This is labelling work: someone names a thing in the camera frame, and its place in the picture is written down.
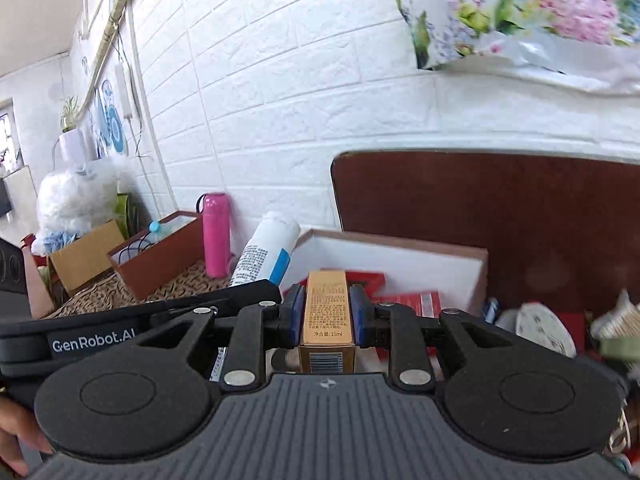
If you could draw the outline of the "person's left hand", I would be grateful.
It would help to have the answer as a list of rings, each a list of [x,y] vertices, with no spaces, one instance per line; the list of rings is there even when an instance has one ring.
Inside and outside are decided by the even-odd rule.
[[[1,398],[0,426],[1,461],[20,477],[28,475],[28,466],[18,441],[23,441],[40,453],[52,453],[51,445],[34,414],[4,396]]]

